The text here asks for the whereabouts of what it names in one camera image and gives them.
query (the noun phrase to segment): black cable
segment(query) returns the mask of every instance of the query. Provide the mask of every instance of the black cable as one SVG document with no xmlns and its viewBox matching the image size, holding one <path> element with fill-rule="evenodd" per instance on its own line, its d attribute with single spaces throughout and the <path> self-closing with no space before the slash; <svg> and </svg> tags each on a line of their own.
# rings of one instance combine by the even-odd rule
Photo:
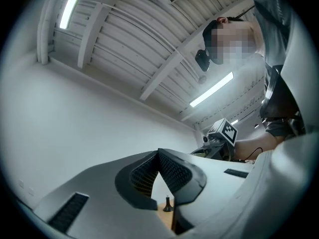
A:
<svg viewBox="0 0 319 239">
<path fill-rule="evenodd" d="M 250 156 L 251 156 L 252 154 L 254 154 L 254 152 L 255 152 L 256 150 L 258 150 L 258 149 L 261 149 L 261 152 L 263 152 L 262 147 L 256 148 L 248 157 L 246 157 L 246 158 L 244 159 L 244 162 L 245 162 L 248 158 L 250 158 Z"/>
<path fill-rule="evenodd" d="M 241 16 L 245 15 L 248 11 L 250 11 L 252 8 L 254 8 L 255 6 L 253 5 L 252 7 L 250 7 L 247 11 L 244 11 L 242 14 L 238 15 L 236 18 L 240 18 Z"/>
</svg>

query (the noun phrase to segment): white ceiling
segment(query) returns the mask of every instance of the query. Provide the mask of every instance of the white ceiling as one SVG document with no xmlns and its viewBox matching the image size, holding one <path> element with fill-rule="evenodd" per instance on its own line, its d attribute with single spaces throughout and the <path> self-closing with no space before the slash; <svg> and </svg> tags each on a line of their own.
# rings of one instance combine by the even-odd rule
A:
<svg viewBox="0 0 319 239">
<path fill-rule="evenodd" d="M 173 119 L 186 125 L 197 123 L 203 130 L 221 118 L 240 120 L 258 111 L 264 98 L 265 70 L 259 55 L 236 64 L 211 63 L 206 73 L 194 59 L 204 47 L 203 28 L 218 13 L 239 15 L 253 5 L 252 0 L 117 0 L 114 6 L 118 9 L 96 18 L 97 4 L 79 0 L 64 30 L 58 26 L 66 2 L 59 0 L 56 7 L 52 56 Z M 252 12 L 242 18 L 252 20 Z M 88 60 L 84 59 L 83 69 L 77 68 L 92 19 L 98 22 L 98 31 L 91 32 L 92 50 L 85 49 Z M 195 108 L 189 105 L 231 71 L 232 81 Z M 198 79 L 203 75 L 207 80 L 200 85 Z"/>
</svg>

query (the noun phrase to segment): fluorescent light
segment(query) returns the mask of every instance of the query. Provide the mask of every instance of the fluorescent light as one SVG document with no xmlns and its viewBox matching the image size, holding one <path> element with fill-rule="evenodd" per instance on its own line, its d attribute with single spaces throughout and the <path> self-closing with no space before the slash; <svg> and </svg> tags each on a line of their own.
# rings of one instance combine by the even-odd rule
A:
<svg viewBox="0 0 319 239">
<path fill-rule="evenodd" d="M 231 124 L 234 125 L 238 122 L 238 120 L 235 120 L 234 122 L 232 122 Z"/>
<path fill-rule="evenodd" d="M 199 98 L 196 98 L 193 102 L 191 102 L 190 105 L 192 107 L 195 107 L 199 103 L 203 102 L 206 98 L 213 95 L 217 90 L 219 90 L 221 87 L 223 87 L 226 83 L 228 83 L 233 78 L 234 78 L 233 72 L 230 72 L 225 78 L 223 78 L 221 81 L 219 81 L 209 90 L 207 90 L 203 95 L 201 95 Z"/>
<path fill-rule="evenodd" d="M 71 13 L 73 11 L 73 8 L 76 2 L 77 0 L 68 0 L 68 2 L 66 3 L 65 9 L 62 15 L 62 19 L 60 22 L 60 28 L 66 29 L 68 27 Z"/>
</svg>

